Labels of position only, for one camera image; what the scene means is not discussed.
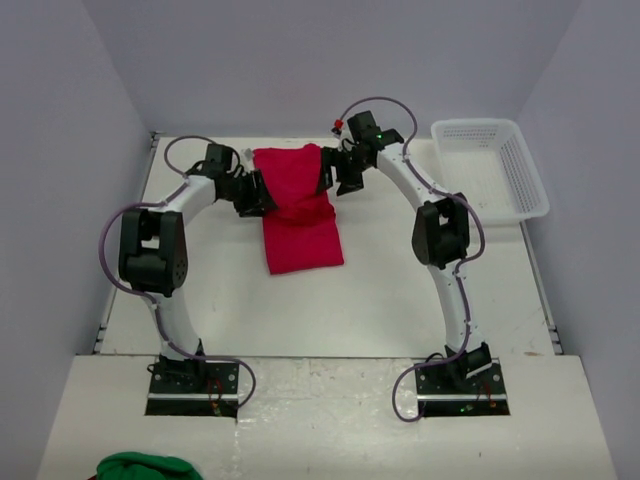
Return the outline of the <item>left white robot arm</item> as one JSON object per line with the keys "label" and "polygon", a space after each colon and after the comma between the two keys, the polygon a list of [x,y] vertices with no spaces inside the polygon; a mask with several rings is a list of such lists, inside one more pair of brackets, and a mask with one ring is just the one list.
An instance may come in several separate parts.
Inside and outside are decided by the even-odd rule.
{"label": "left white robot arm", "polygon": [[206,364],[213,358],[204,353],[182,290],[189,270],[186,227],[218,201],[231,203],[240,217],[263,217],[277,209],[262,173],[246,170],[233,147],[210,141],[204,158],[181,174],[174,192],[116,215],[120,289],[143,299],[161,340],[152,372],[187,393],[206,385]]}

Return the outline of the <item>red t shirt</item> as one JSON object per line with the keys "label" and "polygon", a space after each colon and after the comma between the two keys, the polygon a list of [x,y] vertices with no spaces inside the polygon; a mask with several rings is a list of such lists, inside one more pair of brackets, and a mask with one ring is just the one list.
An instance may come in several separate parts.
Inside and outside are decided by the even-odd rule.
{"label": "red t shirt", "polygon": [[321,147],[259,148],[253,151],[253,160],[276,204],[262,222],[269,273],[343,265],[335,209],[325,191],[316,191]]}

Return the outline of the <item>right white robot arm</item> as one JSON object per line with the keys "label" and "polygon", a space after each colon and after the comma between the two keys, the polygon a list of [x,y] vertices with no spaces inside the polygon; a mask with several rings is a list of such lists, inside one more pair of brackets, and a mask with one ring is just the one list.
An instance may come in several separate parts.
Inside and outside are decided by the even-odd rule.
{"label": "right white robot arm", "polygon": [[363,173],[375,168],[404,195],[415,211],[411,247],[436,286],[445,323],[445,356],[420,369],[426,378],[467,393],[491,366],[490,350],[472,318],[465,291],[465,265],[472,258],[469,204],[462,194],[436,186],[412,162],[408,141],[397,130],[383,130],[364,111],[334,122],[332,133],[345,144],[321,149],[317,193],[337,185],[339,196],[364,188]]}

